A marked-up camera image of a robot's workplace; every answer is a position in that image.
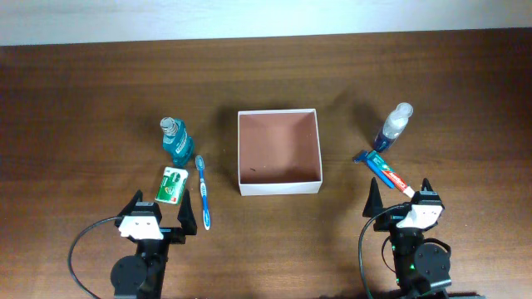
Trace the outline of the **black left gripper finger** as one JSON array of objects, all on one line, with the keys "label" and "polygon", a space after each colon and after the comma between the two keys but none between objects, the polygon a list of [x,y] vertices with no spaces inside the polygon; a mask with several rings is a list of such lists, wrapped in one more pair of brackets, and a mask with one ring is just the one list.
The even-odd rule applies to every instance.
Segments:
[{"label": "black left gripper finger", "polygon": [[183,192],[177,219],[181,224],[181,229],[183,230],[184,235],[197,234],[198,228],[190,200],[190,191],[188,189],[185,189]]},{"label": "black left gripper finger", "polygon": [[129,203],[117,214],[117,217],[125,217],[127,215],[130,215],[135,209],[136,204],[142,201],[142,198],[143,193],[140,189],[138,189],[132,199],[129,201]]}]

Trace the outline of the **blue white toothbrush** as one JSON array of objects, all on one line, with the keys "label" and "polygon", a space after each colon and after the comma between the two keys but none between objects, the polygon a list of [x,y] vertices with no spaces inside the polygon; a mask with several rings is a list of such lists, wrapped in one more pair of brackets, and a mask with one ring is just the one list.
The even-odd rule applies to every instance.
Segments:
[{"label": "blue white toothbrush", "polygon": [[199,171],[199,191],[200,191],[200,195],[201,195],[202,202],[203,202],[204,229],[209,231],[211,228],[211,217],[210,217],[209,205],[208,205],[208,190],[207,190],[205,177],[204,177],[205,163],[201,155],[197,155],[195,157],[195,166],[197,170]]}]

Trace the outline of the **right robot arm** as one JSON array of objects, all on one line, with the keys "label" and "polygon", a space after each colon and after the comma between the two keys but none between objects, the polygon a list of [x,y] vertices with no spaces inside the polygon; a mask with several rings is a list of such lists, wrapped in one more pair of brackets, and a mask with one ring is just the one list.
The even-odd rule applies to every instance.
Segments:
[{"label": "right robot arm", "polygon": [[362,212],[368,221],[362,228],[357,242],[357,260],[364,292],[372,297],[363,266],[363,240],[366,231],[373,227],[376,232],[387,233],[386,243],[392,247],[392,256],[399,286],[399,298],[478,298],[472,292],[449,293],[452,284],[451,247],[436,238],[426,238],[424,232],[434,228],[445,210],[438,193],[428,179],[410,201],[384,207],[375,179],[371,180],[369,195]]}]

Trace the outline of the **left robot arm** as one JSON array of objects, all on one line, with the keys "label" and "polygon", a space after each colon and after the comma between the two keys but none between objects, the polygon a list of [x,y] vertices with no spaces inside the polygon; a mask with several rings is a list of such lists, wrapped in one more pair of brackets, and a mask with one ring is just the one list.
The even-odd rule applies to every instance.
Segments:
[{"label": "left robot arm", "polygon": [[177,220],[179,227],[162,228],[162,213],[156,202],[145,202],[137,191],[117,214],[115,226],[121,236],[136,245],[135,254],[119,259],[111,269],[115,298],[160,298],[171,245],[181,245],[197,233],[197,223],[184,191]]}]

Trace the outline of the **blue disposable razor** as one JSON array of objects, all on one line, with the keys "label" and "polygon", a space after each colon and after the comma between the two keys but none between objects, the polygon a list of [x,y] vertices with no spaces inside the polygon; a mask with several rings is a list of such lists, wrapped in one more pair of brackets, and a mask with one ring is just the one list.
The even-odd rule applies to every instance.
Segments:
[{"label": "blue disposable razor", "polygon": [[394,189],[394,183],[377,167],[377,165],[369,158],[369,153],[366,150],[361,150],[356,154],[352,161],[356,164],[364,163],[388,188]]}]

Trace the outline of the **green white small box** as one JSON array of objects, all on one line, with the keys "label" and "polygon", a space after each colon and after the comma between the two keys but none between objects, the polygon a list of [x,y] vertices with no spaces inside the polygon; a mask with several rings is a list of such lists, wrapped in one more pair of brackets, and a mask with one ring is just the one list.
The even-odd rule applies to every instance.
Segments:
[{"label": "green white small box", "polygon": [[179,205],[188,177],[189,173],[185,169],[165,167],[155,201]]}]

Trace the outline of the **clear blue pump bottle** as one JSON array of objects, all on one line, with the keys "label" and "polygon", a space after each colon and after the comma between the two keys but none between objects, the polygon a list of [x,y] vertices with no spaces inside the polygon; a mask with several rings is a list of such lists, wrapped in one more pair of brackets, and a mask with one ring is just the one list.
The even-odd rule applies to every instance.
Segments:
[{"label": "clear blue pump bottle", "polygon": [[379,130],[373,142],[373,149],[379,153],[388,150],[406,128],[413,111],[413,107],[409,103],[398,104]]}]

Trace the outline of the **red green toothpaste tube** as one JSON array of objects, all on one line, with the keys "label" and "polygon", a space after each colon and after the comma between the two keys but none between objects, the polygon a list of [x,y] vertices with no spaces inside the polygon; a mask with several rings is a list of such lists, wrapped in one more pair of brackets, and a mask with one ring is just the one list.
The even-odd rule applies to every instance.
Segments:
[{"label": "red green toothpaste tube", "polygon": [[407,197],[412,198],[415,191],[407,184],[392,167],[376,152],[371,151],[368,158],[394,183],[395,188],[400,190]]}]

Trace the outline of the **teal mouthwash bottle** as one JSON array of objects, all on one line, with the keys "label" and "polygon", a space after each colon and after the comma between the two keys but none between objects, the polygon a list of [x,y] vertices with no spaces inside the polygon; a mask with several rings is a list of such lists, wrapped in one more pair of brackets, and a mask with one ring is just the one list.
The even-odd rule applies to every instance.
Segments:
[{"label": "teal mouthwash bottle", "polygon": [[164,117],[160,121],[163,149],[170,154],[176,168],[184,168],[194,152],[194,141],[183,120]]}]

